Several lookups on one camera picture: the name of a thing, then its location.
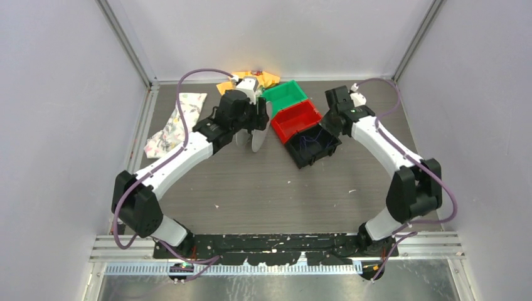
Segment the grey plastic cable spool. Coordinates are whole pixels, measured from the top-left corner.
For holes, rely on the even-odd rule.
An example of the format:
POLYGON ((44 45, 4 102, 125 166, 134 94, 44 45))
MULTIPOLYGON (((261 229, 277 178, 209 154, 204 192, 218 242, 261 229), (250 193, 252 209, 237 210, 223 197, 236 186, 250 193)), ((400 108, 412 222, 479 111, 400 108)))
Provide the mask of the grey plastic cable spool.
POLYGON ((251 150, 253 152, 258 152, 260 150, 261 146, 263 145, 265 141, 267 133, 269 131, 270 123, 273 117, 272 102, 266 101, 265 108, 266 108, 267 117, 269 118, 266 123, 265 129, 264 130, 253 130, 251 134, 249 134, 246 130, 241 130, 237 132, 235 135, 235 143, 237 146, 244 147, 247 144, 247 142, 250 140, 251 150))

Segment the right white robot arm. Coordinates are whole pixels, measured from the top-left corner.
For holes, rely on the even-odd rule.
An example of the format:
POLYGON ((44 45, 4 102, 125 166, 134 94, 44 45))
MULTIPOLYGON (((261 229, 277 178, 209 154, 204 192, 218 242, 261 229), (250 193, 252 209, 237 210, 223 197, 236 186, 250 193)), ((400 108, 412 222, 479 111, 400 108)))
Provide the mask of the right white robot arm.
POLYGON ((371 258, 402 226, 441 207, 442 187, 437 182, 441 166, 404 147, 380 125, 374 111, 355 105, 354 96, 346 86, 327 90, 329 110, 321 125, 336 137, 347 135, 366 147, 391 177, 385 208, 363 223, 356 235, 357 249, 371 258))

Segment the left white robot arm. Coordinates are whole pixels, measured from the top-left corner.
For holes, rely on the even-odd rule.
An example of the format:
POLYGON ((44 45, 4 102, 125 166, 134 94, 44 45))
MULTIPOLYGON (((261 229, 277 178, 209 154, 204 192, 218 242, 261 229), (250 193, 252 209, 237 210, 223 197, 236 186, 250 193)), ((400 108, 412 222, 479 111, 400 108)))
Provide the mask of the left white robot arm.
POLYGON ((211 115, 200 120, 172 151, 135 173, 117 175, 111 204, 113 225, 122 221, 141 238, 165 242, 178 260, 189 257, 191 232, 163 214, 160 200, 177 180, 234 139, 244 134, 265 135, 272 112, 272 103, 263 97, 251 100, 247 92, 227 90, 211 115))

